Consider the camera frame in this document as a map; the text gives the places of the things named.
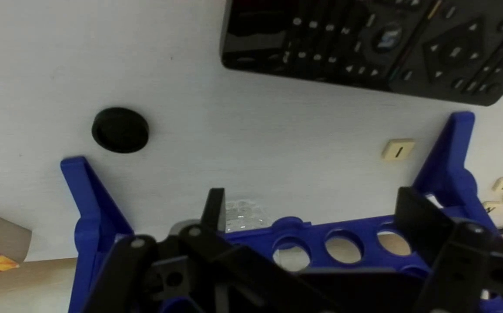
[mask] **black plastic part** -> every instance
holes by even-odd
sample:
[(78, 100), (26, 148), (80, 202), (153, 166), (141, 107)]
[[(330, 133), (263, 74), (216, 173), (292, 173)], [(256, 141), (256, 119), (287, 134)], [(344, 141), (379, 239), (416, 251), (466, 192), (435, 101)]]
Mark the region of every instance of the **black plastic part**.
[(108, 108), (95, 115), (94, 141), (115, 154), (134, 154), (148, 143), (148, 122), (127, 108)]
[(395, 227), (414, 251), (433, 265), (454, 228), (454, 221), (412, 188), (400, 188)]
[(116, 242), (92, 289), (83, 313), (127, 313), (132, 307), (137, 307), (137, 300), (144, 294), (139, 291), (141, 279), (151, 267), (155, 249), (156, 242), (151, 237), (125, 237)]
[(224, 190), (214, 188), (209, 192), (200, 223), (207, 228), (224, 234), (226, 232), (226, 213), (224, 213)]

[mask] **blue plastic frame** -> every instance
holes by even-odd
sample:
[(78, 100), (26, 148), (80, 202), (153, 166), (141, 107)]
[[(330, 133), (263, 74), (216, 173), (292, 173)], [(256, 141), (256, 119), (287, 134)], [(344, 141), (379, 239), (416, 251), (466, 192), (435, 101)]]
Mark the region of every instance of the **blue plastic frame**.
[(75, 228), (78, 260), (69, 301), (69, 313), (80, 313), (108, 253), (120, 237), (134, 232), (87, 159), (66, 159), (61, 171), (80, 213)]
[[(473, 220), (498, 234), (494, 223), (477, 199), (477, 183), (473, 176), (464, 169), (473, 124), (475, 115), (470, 112), (459, 112), (449, 117), (412, 187), (419, 194), (435, 195), (449, 216)], [(80, 211), (80, 221), (75, 230), (78, 267), (69, 307), (69, 312), (76, 313), (102, 267), (104, 256), (111, 251), (115, 239), (118, 235), (132, 235), (132, 230), (85, 159), (66, 159), (62, 160), (61, 169)], [(308, 253), (311, 260), (310, 268), (376, 267), (393, 268), (423, 279), (430, 268), (417, 254), (395, 256), (381, 247), (377, 232), (398, 234), (391, 223), (393, 216), (381, 216), (311, 227), (297, 218), (282, 218), (273, 223), (271, 228), (228, 234), (224, 239), (231, 244), (247, 246), (268, 260), (271, 260), (280, 242), (290, 240)], [(362, 261), (343, 265), (329, 256), (325, 240), (337, 235), (337, 232), (360, 247)], [(482, 301), (482, 312), (503, 312), (503, 300)]]

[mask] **black remote control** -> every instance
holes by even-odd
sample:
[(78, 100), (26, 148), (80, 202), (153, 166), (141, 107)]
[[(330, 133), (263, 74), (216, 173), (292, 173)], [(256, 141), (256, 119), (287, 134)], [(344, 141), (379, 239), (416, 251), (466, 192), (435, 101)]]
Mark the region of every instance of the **black remote control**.
[(492, 105), (503, 96), (503, 0), (231, 0), (223, 65)]

